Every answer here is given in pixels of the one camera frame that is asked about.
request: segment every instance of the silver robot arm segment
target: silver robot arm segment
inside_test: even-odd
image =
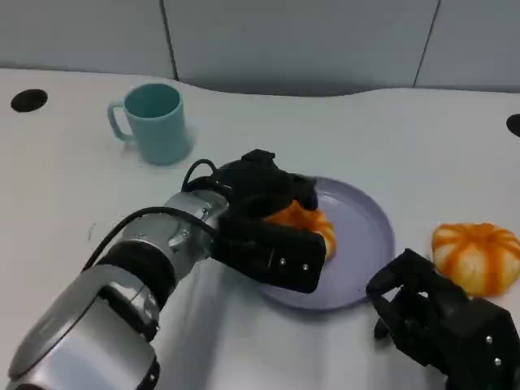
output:
[[[165,206],[217,228],[228,204],[217,193],[194,191],[177,193]],[[200,228],[166,214],[131,222],[26,335],[7,390],[154,388],[160,368],[150,341],[159,312],[195,262],[209,256],[210,241]]]

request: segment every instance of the purple plate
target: purple plate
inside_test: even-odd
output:
[[[318,177],[319,208],[334,225],[336,254],[325,265],[311,294],[263,284],[260,289],[288,306],[330,310],[365,297],[371,277],[394,258],[394,235],[375,201],[351,185]]]

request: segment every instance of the black cable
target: black cable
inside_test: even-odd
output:
[[[82,271],[88,270],[90,267],[94,265],[96,260],[98,260],[99,256],[106,248],[107,245],[110,244],[114,237],[118,235],[119,232],[123,230],[125,226],[131,223],[134,219],[138,219],[144,215],[149,214],[166,214],[171,217],[181,218],[184,221],[191,223],[198,228],[202,229],[204,232],[208,233],[210,236],[215,236],[217,234],[216,229],[212,228],[207,223],[202,222],[199,218],[187,213],[186,211],[182,211],[179,209],[175,209],[173,207],[166,206],[156,206],[156,207],[146,207],[145,209],[140,209],[138,211],[134,211],[129,216],[125,217],[121,222],[119,222],[115,227],[106,235],[105,238],[101,241],[101,243],[97,246],[97,248],[93,251],[87,263],[84,265]]]
[[[195,171],[195,168],[197,168],[199,165],[202,165],[202,164],[206,164],[207,166],[209,166],[211,168],[211,170],[213,171],[213,173],[215,173],[217,171],[217,167],[213,164],[213,162],[211,160],[208,160],[207,158],[202,158],[200,160],[197,160],[196,162],[194,162],[192,164],[192,166],[186,172],[186,176],[184,177],[184,180],[182,182],[182,187],[181,187],[182,191],[186,190],[186,188],[188,186],[189,178],[191,177],[193,171]]]

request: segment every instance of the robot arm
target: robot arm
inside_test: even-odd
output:
[[[293,200],[315,209],[314,181],[281,171],[274,157],[255,150],[220,169],[210,163],[213,174],[191,182],[190,169],[164,207],[129,215],[26,335],[7,389],[154,388],[160,366],[150,341],[160,310],[209,256],[259,282],[314,291],[323,238],[263,221]]]
[[[398,288],[392,300],[384,294]],[[410,249],[366,286],[379,315],[374,337],[447,376],[446,390],[518,388],[520,338],[509,311],[470,299]]]

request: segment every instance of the mug handle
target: mug handle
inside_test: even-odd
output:
[[[117,120],[115,120],[114,110],[116,108],[122,108],[124,104],[122,102],[113,102],[108,105],[108,109],[106,110],[106,113],[108,114],[108,121],[110,122],[110,125],[112,127],[112,130],[114,131],[114,135],[118,137],[121,141],[131,141],[133,139],[133,136],[129,136],[128,134],[125,134],[121,131],[119,128],[119,125],[117,124]]]

